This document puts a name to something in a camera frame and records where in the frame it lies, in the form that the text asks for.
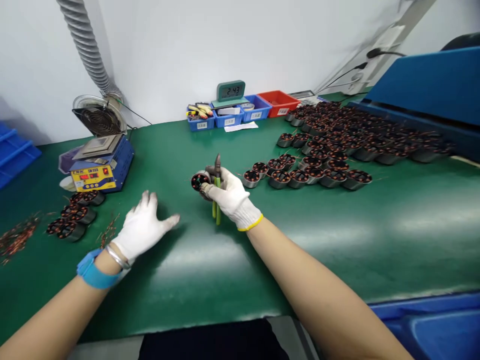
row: red plastic bin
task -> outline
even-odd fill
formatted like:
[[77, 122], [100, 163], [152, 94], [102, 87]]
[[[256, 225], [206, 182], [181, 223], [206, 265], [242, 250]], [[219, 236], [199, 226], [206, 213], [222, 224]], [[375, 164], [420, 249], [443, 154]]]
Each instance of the red plastic bin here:
[[299, 100], [280, 90], [261, 92], [257, 95], [271, 104], [272, 108], [268, 113], [269, 118], [285, 116], [300, 104]]

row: pliers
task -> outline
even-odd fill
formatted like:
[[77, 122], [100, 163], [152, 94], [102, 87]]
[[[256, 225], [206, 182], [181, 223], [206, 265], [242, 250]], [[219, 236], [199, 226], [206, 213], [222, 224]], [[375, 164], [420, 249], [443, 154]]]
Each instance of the pliers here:
[[[216, 156], [214, 170], [215, 173], [213, 176], [213, 185], [219, 188], [221, 186], [220, 153], [218, 153], [218, 155]], [[216, 201], [214, 201], [212, 205], [212, 215], [213, 218], [216, 220], [217, 226], [220, 225], [221, 214], [222, 212], [220, 211], [220, 206], [217, 204]]]

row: human hand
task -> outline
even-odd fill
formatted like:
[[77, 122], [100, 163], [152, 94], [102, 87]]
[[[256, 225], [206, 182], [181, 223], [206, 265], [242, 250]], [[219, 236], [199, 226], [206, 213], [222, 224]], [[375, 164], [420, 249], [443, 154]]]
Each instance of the human hand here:
[[[207, 166], [205, 170], [210, 174], [215, 173], [213, 166]], [[236, 224], [239, 231], [250, 230], [263, 219], [263, 214], [252, 204], [250, 193], [245, 191], [238, 177], [222, 167], [220, 178], [221, 188], [204, 182], [201, 191], [218, 203], [221, 211]]]
[[144, 191], [138, 205], [126, 214], [120, 233], [111, 241], [129, 263], [155, 245], [180, 220], [180, 215], [175, 214], [159, 221], [157, 205], [157, 194]]

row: blue plastic bin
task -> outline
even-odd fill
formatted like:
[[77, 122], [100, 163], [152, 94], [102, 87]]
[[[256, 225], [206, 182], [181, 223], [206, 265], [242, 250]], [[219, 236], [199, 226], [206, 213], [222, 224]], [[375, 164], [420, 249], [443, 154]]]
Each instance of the blue plastic bin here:
[[247, 95], [245, 98], [255, 105], [255, 108], [251, 111], [245, 111], [243, 117], [243, 123], [250, 123], [252, 121], [265, 120], [269, 116], [269, 111], [272, 108], [268, 102], [263, 100], [258, 95]]
[[190, 120], [187, 116], [188, 125], [190, 126], [191, 131], [202, 131], [202, 130], [210, 130], [215, 127], [215, 111], [213, 112], [213, 116], [209, 117], [208, 119], [199, 119], [199, 120]]
[[215, 125], [217, 128], [224, 128], [227, 126], [240, 125], [245, 115], [245, 111], [240, 108], [238, 115], [219, 115], [217, 110], [213, 110], [215, 114]]
[[31, 141], [22, 139], [17, 130], [0, 122], [0, 189], [34, 162], [42, 152]]
[[415, 360], [480, 359], [480, 293], [371, 305]]

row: forearm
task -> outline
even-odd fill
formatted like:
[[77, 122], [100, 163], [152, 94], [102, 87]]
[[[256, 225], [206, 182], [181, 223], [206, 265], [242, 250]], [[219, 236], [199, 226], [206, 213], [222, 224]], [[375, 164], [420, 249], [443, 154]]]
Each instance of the forearm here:
[[247, 235], [302, 324], [330, 358], [411, 359], [355, 292], [268, 219]]
[[[121, 270], [105, 250], [95, 266], [108, 275]], [[76, 276], [0, 347], [0, 359], [66, 359], [108, 291]]]

